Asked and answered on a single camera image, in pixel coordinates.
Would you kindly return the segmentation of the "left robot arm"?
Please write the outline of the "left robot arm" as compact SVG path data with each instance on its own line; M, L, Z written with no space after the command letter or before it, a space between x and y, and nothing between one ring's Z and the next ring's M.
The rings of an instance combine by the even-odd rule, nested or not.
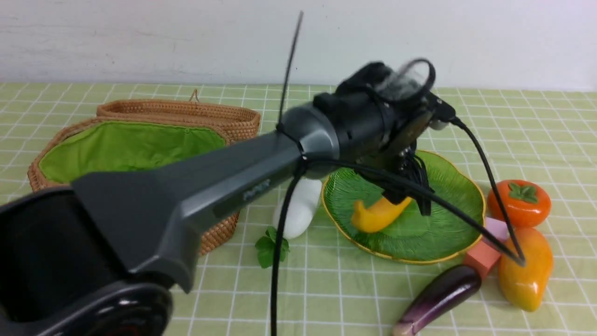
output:
M160 336L201 238L288 179L408 148L431 117L427 59L369 63L267 134L160 168L93 172L1 207L3 336Z

